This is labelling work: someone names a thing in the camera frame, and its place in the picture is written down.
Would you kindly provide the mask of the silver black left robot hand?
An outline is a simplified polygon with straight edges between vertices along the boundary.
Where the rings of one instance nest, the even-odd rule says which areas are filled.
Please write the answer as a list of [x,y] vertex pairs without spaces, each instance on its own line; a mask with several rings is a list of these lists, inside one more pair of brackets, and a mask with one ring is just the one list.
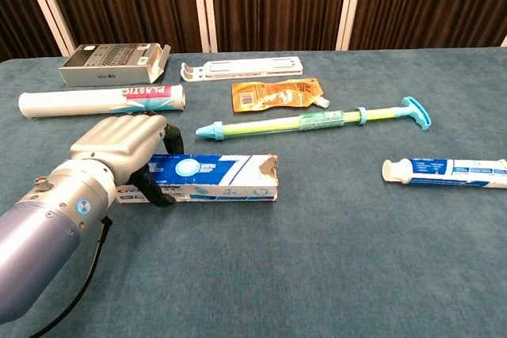
[[157,207],[176,200],[162,192],[148,162],[163,143],[168,154],[183,154],[180,130],[164,116],[147,113],[108,117],[85,133],[70,149],[71,158],[99,161],[112,172],[117,186],[133,185]]

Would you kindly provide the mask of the blue white toothpaste box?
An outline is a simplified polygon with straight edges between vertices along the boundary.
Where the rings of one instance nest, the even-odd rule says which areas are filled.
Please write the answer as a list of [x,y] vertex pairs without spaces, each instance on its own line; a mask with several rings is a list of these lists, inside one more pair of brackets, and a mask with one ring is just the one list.
[[161,190],[181,202],[275,201],[278,157],[155,154],[149,170]]

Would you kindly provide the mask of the white blue toothpaste tube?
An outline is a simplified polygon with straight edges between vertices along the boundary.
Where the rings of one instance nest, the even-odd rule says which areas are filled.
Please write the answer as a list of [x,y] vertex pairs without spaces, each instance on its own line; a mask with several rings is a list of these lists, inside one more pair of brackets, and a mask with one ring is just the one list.
[[385,181],[410,185],[448,185],[507,189],[505,159],[403,158],[382,165]]

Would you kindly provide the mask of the grey open cardboard box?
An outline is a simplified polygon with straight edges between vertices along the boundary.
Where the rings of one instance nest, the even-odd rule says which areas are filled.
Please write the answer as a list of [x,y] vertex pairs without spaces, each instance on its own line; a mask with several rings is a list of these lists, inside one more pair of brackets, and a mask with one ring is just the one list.
[[59,72],[69,87],[151,84],[163,74],[170,51],[158,43],[81,44]]

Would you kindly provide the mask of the white plastic wrap roll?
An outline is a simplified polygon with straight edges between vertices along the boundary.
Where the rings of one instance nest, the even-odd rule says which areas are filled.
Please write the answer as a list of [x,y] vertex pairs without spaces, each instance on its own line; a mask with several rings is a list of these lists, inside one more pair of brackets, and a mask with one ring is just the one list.
[[23,93],[18,99],[27,118],[183,110],[185,105],[181,85]]

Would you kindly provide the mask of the white folding plastic stand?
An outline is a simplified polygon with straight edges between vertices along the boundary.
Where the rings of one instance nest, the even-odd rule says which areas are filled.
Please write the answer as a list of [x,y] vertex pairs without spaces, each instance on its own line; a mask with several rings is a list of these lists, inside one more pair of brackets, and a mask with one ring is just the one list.
[[279,77],[302,73],[303,65],[297,56],[209,61],[196,67],[181,64],[181,77],[186,82]]

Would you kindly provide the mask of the orange spout pouch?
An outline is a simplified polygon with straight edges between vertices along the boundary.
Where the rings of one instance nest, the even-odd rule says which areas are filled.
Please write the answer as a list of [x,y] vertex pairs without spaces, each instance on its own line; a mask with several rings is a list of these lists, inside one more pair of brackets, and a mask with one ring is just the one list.
[[236,82],[231,86],[235,112],[259,112],[268,108],[306,108],[315,104],[328,108],[317,78],[290,79],[282,82]]

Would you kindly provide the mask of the blue green toy pump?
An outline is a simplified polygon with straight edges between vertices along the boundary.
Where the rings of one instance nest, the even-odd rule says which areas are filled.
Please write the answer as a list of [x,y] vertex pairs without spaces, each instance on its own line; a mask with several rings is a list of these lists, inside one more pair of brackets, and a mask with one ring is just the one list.
[[358,107],[353,111],[306,112],[298,116],[258,120],[247,123],[224,124],[216,121],[196,129],[196,135],[203,139],[223,141],[247,135],[266,135],[286,131],[309,131],[341,127],[346,123],[363,125],[368,121],[396,119],[404,116],[412,118],[422,130],[432,124],[429,114],[415,98],[404,97],[402,107],[369,109]]

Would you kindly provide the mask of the teal felt table cover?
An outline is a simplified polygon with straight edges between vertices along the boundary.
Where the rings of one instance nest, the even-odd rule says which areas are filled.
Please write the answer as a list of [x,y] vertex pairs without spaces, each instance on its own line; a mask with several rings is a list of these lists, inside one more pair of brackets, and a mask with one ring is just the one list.
[[185,149],[275,154],[279,198],[113,205],[82,300],[47,338],[507,337],[507,191],[387,183],[402,158],[507,158],[507,47],[302,51],[332,109],[408,118],[224,142],[228,81],[185,85]]

